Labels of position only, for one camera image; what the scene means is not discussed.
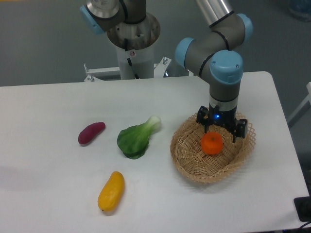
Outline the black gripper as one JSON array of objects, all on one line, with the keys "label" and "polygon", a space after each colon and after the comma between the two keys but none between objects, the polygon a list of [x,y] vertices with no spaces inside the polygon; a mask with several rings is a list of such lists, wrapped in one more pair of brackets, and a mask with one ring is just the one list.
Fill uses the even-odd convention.
[{"label": "black gripper", "polygon": [[236,119],[237,107],[229,111],[221,111],[216,105],[209,108],[201,106],[197,112],[196,122],[204,126],[204,133],[207,133],[210,125],[217,125],[224,128],[230,128],[233,135],[232,143],[236,143],[236,138],[245,138],[248,132],[247,119]]}]

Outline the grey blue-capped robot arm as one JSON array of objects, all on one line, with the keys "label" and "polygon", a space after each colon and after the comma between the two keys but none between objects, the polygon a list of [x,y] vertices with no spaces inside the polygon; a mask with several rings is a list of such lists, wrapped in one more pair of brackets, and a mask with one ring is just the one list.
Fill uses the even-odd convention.
[{"label": "grey blue-capped robot arm", "polygon": [[[243,60],[235,48],[251,37],[252,22],[225,0],[199,0],[197,5],[210,33],[202,40],[184,38],[175,49],[176,62],[209,84],[209,105],[200,107],[196,121],[205,130],[217,125],[234,138],[245,138],[247,120],[236,118]],[[117,49],[122,79],[154,77],[153,45],[160,25],[145,1],[88,0],[80,13],[95,34],[107,34]]]}]

